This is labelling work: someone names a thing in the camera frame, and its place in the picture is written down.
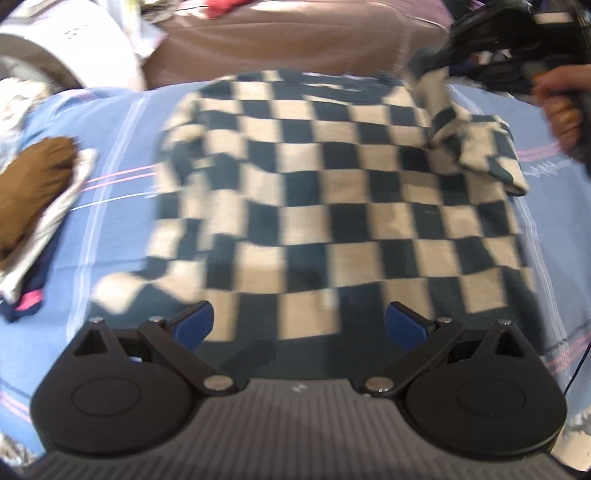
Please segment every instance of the navy garment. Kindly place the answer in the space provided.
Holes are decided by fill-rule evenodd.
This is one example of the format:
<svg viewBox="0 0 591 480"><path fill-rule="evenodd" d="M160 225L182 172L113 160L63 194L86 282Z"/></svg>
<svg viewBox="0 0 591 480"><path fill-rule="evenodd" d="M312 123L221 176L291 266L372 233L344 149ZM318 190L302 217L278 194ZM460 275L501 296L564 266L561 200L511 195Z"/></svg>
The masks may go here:
<svg viewBox="0 0 591 480"><path fill-rule="evenodd" d="M58 227L39 258L23 278L21 297L18 301L12 304L4 299L0 301L0 315L7 322L14 322L21 317L34 315L43 307L43 287L47 281L51 260L57 251L63 225L64 222Z"/></svg>

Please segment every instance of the black cable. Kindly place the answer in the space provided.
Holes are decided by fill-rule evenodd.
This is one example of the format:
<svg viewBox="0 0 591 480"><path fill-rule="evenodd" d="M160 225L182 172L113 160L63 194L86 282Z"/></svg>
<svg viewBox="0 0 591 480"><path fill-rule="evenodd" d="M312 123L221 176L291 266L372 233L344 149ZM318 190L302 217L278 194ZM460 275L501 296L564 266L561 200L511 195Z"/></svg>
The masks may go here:
<svg viewBox="0 0 591 480"><path fill-rule="evenodd" d="M566 389L564 390L564 395L566 395L567 392L569 391L570 386L573 384L574 379L577 377L577 374L581 370L581 367L583 366L583 363L585 362L585 360L586 360L589 352L591 352L591 342L589 342L589 344L587 345L587 349L585 350L585 353L583 354L583 357L581 358L579 364L577 365L577 369L574 371L574 375L570 379L569 384L566 386Z"/></svg>

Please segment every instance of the pile of clothes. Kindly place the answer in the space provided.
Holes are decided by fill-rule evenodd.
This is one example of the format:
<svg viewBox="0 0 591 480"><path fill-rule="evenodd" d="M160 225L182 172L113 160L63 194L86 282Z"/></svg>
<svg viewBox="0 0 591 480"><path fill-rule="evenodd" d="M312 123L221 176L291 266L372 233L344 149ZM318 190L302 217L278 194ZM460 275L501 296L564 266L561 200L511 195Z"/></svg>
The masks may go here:
<svg viewBox="0 0 591 480"><path fill-rule="evenodd" d="M70 138L45 138L19 154L26 114L48 97L37 82L0 82L0 316L43 305L43 286L66 214L95 163Z"/></svg>

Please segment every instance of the white cloth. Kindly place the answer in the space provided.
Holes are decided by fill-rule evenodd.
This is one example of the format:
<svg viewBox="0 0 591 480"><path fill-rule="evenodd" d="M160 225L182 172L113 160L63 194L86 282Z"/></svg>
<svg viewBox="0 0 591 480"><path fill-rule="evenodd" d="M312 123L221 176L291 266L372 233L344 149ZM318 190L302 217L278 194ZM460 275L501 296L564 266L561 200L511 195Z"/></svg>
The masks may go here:
<svg viewBox="0 0 591 480"><path fill-rule="evenodd" d="M0 80L0 173L17 154L26 114L49 96L50 88L42 82Z"/></svg>
<svg viewBox="0 0 591 480"><path fill-rule="evenodd" d="M82 186L94 170L96 150L79 152L75 162L71 185L43 212L33 235L23 247L18 258L5 271L0 270L0 292L5 301L15 303L18 300L21 294L22 279L56 233L62 220L78 198Z"/></svg>

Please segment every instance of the metal screw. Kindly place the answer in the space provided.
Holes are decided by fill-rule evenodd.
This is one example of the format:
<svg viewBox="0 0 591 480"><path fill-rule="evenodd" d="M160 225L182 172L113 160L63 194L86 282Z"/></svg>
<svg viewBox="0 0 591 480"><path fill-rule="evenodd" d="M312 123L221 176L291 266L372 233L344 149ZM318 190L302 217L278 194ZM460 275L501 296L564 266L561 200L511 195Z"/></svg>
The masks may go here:
<svg viewBox="0 0 591 480"><path fill-rule="evenodd" d="M203 381L205 388L216 392L224 392L228 388L231 388L233 384L234 380L227 375L212 375Z"/></svg>
<svg viewBox="0 0 591 480"><path fill-rule="evenodd" d="M365 382L370 392L386 393L394 388L394 382L387 377L372 377Z"/></svg>

